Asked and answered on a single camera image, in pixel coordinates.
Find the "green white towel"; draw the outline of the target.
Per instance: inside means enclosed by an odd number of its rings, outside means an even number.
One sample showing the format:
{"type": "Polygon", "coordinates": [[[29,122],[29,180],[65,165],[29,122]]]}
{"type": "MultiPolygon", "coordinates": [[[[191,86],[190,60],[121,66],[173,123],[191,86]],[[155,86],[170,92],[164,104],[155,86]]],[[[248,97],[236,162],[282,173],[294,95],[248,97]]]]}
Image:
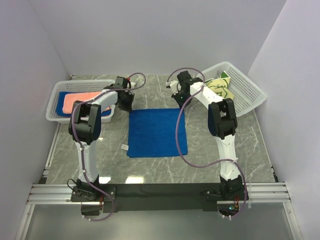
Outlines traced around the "green white towel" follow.
{"type": "Polygon", "coordinates": [[[206,82],[206,86],[215,94],[224,99],[234,99],[234,94],[229,90],[231,77],[223,71],[218,78],[211,78],[206,82]]]}

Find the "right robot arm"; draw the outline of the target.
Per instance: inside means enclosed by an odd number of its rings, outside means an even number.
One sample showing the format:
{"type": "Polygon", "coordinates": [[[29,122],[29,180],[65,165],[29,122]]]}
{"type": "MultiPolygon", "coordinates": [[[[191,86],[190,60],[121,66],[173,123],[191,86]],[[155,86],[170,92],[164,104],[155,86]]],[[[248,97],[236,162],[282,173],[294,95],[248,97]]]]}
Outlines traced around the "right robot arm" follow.
{"type": "Polygon", "coordinates": [[[207,109],[207,127],[217,143],[219,160],[206,165],[194,165],[188,161],[186,163],[195,168],[206,168],[220,163],[219,186],[205,190],[204,194],[217,200],[232,200],[245,190],[243,186],[245,177],[236,157],[235,134],[238,122],[234,102],[231,98],[223,98],[212,91],[205,84],[204,75],[202,78],[192,77],[186,68],[180,70],[177,80],[166,81],[166,87],[172,91],[171,97],[180,107],[175,127],[178,153],[182,155],[178,137],[180,119],[184,108],[196,98],[207,109]]]}

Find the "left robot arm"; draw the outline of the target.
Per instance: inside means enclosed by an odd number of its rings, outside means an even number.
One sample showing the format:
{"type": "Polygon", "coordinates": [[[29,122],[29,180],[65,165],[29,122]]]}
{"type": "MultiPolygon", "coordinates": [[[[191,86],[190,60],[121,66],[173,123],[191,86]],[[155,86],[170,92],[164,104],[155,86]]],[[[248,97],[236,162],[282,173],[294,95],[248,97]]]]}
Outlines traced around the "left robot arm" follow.
{"type": "Polygon", "coordinates": [[[76,100],[72,106],[68,132],[75,141],[79,175],[74,192],[89,201],[100,197],[99,173],[96,164],[96,141],[101,134],[102,113],[112,105],[126,112],[132,110],[135,85],[127,77],[118,76],[115,83],[93,96],[76,100]]]}

